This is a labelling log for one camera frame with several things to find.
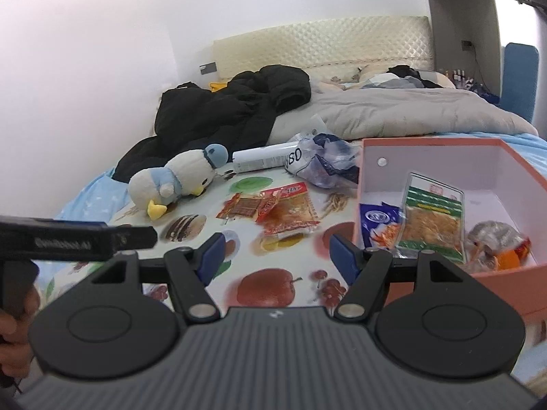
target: plush toy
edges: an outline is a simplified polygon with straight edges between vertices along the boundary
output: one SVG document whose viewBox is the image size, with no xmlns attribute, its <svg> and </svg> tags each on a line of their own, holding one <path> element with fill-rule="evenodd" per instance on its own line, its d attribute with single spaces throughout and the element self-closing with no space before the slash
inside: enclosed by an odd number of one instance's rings
<svg viewBox="0 0 547 410">
<path fill-rule="evenodd" d="M 162 168 L 147 168 L 129 181 L 128 192 L 135 205 L 159 219 L 183 195 L 200 195 L 213 181 L 215 168 L 228 162 L 228 151 L 222 145 L 209 145 L 204 150 L 180 153 Z"/>
</svg>

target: headboard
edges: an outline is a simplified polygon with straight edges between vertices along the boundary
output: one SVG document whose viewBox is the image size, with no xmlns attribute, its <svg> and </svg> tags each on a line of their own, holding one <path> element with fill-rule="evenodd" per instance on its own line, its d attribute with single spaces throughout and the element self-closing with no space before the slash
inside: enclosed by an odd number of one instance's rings
<svg viewBox="0 0 547 410">
<path fill-rule="evenodd" d="M 219 77 L 269 64 L 308 69 L 344 64 L 408 64 L 433 69 L 427 17 L 374 16 L 287 24 L 213 43 Z"/>
</svg>

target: human hand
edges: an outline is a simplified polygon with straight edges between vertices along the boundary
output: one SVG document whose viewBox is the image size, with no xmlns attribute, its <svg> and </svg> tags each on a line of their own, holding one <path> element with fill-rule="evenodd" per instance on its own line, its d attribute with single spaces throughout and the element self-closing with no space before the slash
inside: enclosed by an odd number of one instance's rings
<svg viewBox="0 0 547 410">
<path fill-rule="evenodd" d="M 0 344 L 0 365 L 7 376 L 26 378 L 32 360 L 28 343 L 28 327 L 40 307 L 40 296 L 32 289 L 25 296 L 25 313 L 19 319 L 0 311 L 0 336 L 7 342 Z"/>
</svg>

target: green snack package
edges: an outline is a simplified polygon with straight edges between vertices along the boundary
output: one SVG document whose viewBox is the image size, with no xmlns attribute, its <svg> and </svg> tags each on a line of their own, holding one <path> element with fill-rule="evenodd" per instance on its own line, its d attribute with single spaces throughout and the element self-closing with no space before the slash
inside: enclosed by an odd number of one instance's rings
<svg viewBox="0 0 547 410">
<path fill-rule="evenodd" d="M 462 191 L 412 173 L 401 213 L 404 220 L 395 247 L 403 256 L 434 250 L 452 262 L 466 262 Z"/>
</svg>

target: open box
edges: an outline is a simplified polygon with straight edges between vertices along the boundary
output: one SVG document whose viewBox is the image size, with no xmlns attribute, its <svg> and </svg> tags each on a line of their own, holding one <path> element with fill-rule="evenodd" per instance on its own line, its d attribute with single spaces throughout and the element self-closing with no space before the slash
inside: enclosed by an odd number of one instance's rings
<svg viewBox="0 0 547 410">
<path fill-rule="evenodd" d="M 478 222 L 505 222 L 530 237 L 521 268 L 474 274 L 528 322 L 547 319 L 547 180 L 500 139 L 364 139 L 359 202 L 401 205 L 411 172 L 455 186 L 465 194 L 466 233 Z M 363 248 L 360 219 L 354 242 Z M 392 284 L 388 302 L 412 292 Z"/>
</svg>

